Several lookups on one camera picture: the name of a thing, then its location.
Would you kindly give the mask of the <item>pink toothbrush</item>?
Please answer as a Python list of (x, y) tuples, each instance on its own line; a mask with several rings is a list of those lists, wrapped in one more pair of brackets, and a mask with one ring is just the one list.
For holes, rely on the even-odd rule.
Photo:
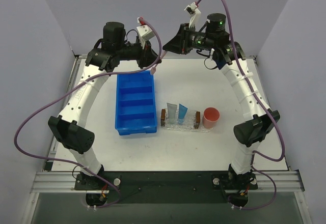
[[(163, 58), (165, 57), (165, 55), (167, 54), (167, 51), (163, 51), (161, 56), (160, 56), (160, 61), (163, 60)], [(150, 70), (150, 74), (153, 75), (156, 72), (156, 68), (157, 66), (160, 64), (161, 62), (157, 62)]]

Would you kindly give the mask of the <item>white toothpaste tube green cap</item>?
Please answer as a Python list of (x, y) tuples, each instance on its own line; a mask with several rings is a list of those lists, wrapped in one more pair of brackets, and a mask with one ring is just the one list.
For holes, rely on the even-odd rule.
[(177, 111), (177, 104), (167, 103), (168, 109), (168, 119), (169, 123), (174, 124), (176, 122), (176, 111)]

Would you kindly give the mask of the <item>blue toothpaste tube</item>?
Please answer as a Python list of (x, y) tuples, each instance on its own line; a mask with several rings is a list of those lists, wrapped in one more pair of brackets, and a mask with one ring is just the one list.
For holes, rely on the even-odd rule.
[(188, 110), (187, 107), (185, 107), (182, 104), (179, 104), (179, 111), (178, 111), (178, 123), (179, 124), (184, 123), (184, 119), (185, 119), (187, 110)]

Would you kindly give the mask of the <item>pink plastic cup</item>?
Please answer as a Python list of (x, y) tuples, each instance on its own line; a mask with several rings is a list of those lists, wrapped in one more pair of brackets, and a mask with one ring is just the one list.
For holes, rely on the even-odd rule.
[(208, 107), (203, 112), (202, 124), (206, 129), (213, 128), (220, 118), (220, 112), (214, 107)]

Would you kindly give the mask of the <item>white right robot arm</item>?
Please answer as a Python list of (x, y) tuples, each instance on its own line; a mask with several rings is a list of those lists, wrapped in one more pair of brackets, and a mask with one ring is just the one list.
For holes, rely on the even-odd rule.
[(163, 49), (176, 54), (188, 54), (193, 49), (210, 52), (209, 57), (232, 87), (244, 117), (244, 122), (233, 128), (239, 144), (229, 165), (229, 175), (235, 180), (248, 180), (252, 173), (253, 153), (271, 132), (280, 114), (272, 111), (261, 97), (244, 51), (225, 30), (226, 16), (209, 14), (205, 25), (196, 31), (199, 17), (199, 14), (192, 13), (190, 21), (181, 24), (176, 36)]

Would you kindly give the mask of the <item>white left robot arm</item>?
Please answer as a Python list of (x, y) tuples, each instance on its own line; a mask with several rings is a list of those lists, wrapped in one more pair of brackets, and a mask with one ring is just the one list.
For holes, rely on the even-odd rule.
[(140, 71), (160, 62), (160, 53), (153, 51), (150, 39), (157, 32), (143, 18), (138, 18), (136, 41), (126, 40), (124, 24), (107, 22), (103, 37), (88, 53), (78, 85), (71, 93), (65, 107), (56, 117), (50, 117), (48, 125), (56, 140), (75, 158), (82, 177), (93, 189), (104, 184), (103, 166), (96, 158), (92, 144), (95, 134), (85, 128), (90, 109), (102, 86), (115, 75), (114, 69), (121, 61), (136, 61)]

